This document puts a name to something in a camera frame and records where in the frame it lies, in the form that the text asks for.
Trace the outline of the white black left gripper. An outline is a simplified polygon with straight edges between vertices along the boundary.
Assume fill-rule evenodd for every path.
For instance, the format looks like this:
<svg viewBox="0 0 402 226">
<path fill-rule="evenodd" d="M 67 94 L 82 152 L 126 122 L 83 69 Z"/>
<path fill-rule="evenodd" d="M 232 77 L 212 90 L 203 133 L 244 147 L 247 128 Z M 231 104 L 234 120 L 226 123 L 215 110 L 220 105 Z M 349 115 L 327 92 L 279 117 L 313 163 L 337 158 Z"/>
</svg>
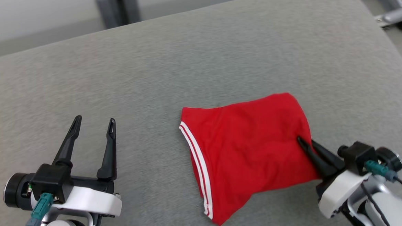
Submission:
<svg viewBox="0 0 402 226">
<path fill-rule="evenodd" d="M 82 116 L 77 115 L 54 158 L 52 165 L 73 167 L 71 156 L 75 140 L 79 136 Z M 118 217 L 122 210 L 122 200 L 114 194 L 117 179 L 117 151 L 115 119 L 109 120 L 106 132 L 106 148 L 102 166 L 98 169 L 96 178 L 72 176 L 74 187 L 65 203 L 55 200 L 44 219 L 55 212 L 60 214 L 82 215 L 85 213 L 101 216 Z M 35 173 L 15 173 L 5 185 L 4 203 L 8 207 L 16 207 L 25 211 L 32 211 L 37 199 L 30 190 L 30 182 Z"/>
</svg>

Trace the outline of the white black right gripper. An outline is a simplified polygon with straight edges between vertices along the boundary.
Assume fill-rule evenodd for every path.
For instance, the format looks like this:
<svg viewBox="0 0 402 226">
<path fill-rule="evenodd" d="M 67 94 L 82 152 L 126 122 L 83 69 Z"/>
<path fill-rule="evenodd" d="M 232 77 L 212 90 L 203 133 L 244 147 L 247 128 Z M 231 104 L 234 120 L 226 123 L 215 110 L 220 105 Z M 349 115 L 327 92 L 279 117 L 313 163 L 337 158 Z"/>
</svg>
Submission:
<svg viewBox="0 0 402 226">
<path fill-rule="evenodd" d="M 387 188 L 402 169 L 400 157 L 385 147 L 340 149 L 338 155 L 302 137 L 298 144 L 322 179 L 316 187 L 318 207 L 326 218 L 401 216 L 402 200 Z"/>
</svg>

